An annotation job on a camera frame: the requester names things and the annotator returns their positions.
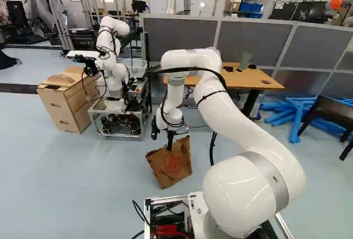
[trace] white basket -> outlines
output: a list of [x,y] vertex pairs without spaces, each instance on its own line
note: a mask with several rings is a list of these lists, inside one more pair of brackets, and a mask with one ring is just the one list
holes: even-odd
[[119,59],[118,63],[123,63],[130,71],[130,76],[142,78],[147,68],[147,61],[137,59]]

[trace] wooden desk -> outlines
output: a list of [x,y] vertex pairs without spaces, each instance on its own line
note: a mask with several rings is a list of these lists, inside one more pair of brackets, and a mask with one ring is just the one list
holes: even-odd
[[[285,89],[283,85],[276,82],[260,69],[245,69],[242,72],[236,71],[239,67],[237,62],[224,62],[223,66],[234,67],[233,72],[227,72],[222,67],[222,76],[227,83],[228,88],[248,88],[250,89],[247,101],[244,104],[243,114],[247,117],[254,107],[256,99],[261,90]],[[185,86],[196,86],[199,82],[199,76],[187,76],[185,78]],[[164,84],[168,83],[168,76],[164,76]]]

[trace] blue storage bin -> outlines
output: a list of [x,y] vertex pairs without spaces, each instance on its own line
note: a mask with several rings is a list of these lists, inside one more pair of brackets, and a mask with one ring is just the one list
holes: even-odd
[[252,7],[251,3],[241,3],[240,4],[240,11],[241,12],[250,12],[251,7]]
[[249,14],[248,18],[262,18],[263,14]]
[[263,7],[262,4],[253,3],[250,7],[250,11],[260,13],[262,7]]

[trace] brown paper bag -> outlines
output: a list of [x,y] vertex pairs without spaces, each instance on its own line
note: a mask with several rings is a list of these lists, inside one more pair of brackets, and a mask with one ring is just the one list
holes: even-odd
[[146,154],[159,186],[171,187],[176,182],[192,174],[189,136],[173,143],[172,150],[167,146]]

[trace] wooden drawer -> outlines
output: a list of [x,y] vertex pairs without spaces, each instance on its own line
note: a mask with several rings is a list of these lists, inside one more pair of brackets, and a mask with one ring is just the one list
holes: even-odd
[[58,130],[69,131],[73,133],[81,133],[90,124],[90,118],[87,113],[93,102],[87,102],[73,115],[57,115],[51,113],[51,118]]
[[43,81],[37,92],[59,130],[81,133],[90,124],[87,110],[94,103],[87,100],[86,92],[90,98],[99,97],[95,86],[100,75],[82,75],[83,69],[80,67],[71,67],[68,71]]

